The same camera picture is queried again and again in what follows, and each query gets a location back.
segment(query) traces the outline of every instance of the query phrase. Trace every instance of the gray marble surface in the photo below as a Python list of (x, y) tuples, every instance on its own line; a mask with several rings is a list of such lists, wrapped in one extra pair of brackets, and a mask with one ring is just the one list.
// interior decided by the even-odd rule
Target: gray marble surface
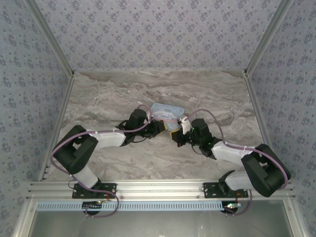
[[(258, 122), (244, 83), (233, 73), (212, 71), (76, 73), (59, 139), (76, 124), (86, 129), (113, 128), (128, 119), (139, 104), (155, 103), (212, 111), (228, 141), (240, 145), (262, 143)], [(217, 125), (204, 112), (214, 136)], [(177, 147), (165, 132), (154, 139), (93, 153), (88, 165), (100, 179), (213, 179), (239, 166), (194, 153), (190, 145)], [(50, 167), (47, 180), (69, 180)]]

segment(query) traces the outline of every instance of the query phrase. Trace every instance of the enclosure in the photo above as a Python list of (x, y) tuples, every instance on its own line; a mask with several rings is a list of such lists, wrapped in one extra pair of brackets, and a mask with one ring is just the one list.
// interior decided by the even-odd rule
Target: enclosure
[[(1, 8), (1, 236), (316, 235), (312, 0), (15, 0)], [(154, 103), (184, 115), (210, 110), (229, 143), (269, 145), (289, 185), (271, 197), (253, 190), (247, 213), (225, 215), (232, 198), (207, 198), (204, 183), (242, 167), (178, 147), (164, 132), (93, 152), (88, 166), (115, 183), (120, 207), (87, 218), (73, 177), (50, 163), (53, 148), (75, 125), (112, 129)], [(194, 118), (221, 137), (209, 114)]]

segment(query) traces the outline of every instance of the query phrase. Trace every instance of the robotic arm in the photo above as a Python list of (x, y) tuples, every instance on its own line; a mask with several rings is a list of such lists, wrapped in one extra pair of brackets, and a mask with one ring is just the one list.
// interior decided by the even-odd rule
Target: robotic arm
[[(87, 166), (93, 151), (103, 147), (126, 146), (133, 142), (136, 136), (151, 139), (167, 130), (165, 123), (157, 120), (150, 120), (147, 126), (139, 129), (149, 119), (145, 111), (136, 109), (130, 118), (121, 122), (113, 129), (113, 132), (91, 132), (79, 136), (56, 151), (54, 157), (80, 183), (90, 189), (99, 190), (102, 183)], [(229, 197), (232, 192), (240, 189), (255, 189), (261, 195), (269, 197), (284, 184), (284, 175), (273, 162), (253, 151), (228, 147), (221, 139), (212, 136), (204, 119), (198, 118), (190, 123), (188, 119), (183, 118), (178, 123), (181, 128), (171, 132), (171, 138), (178, 144), (178, 147), (186, 143), (199, 146), (200, 151), (206, 157), (227, 160), (244, 167), (245, 171), (232, 170), (219, 179), (218, 187), (224, 197)], [(82, 126), (76, 125), (57, 146), (82, 132), (86, 132), (86, 130)], [(267, 145), (261, 144), (255, 149), (273, 157), (290, 179), (289, 171)]]

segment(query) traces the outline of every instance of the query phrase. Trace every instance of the patterned wallpaper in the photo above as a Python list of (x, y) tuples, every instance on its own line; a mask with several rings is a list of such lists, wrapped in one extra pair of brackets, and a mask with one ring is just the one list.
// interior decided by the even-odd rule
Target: patterned wallpaper
[(273, 147), (316, 236), (316, 2), (294, 0), (251, 76)]
[(68, 81), (22, 0), (0, 1), (0, 236), (38, 178)]
[(279, 0), (37, 0), (75, 70), (243, 69)]

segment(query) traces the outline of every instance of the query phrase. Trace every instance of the wall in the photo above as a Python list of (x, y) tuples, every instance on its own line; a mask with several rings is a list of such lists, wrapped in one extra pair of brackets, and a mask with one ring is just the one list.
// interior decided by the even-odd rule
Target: wall
[(22, 0), (0, 1), (0, 236), (36, 180), (67, 84)]
[(75, 70), (243, 69), (278, 0), (37, 0)]
[(295, 0), (251, 76), (276, 153), (316, 236), (316, 3)]

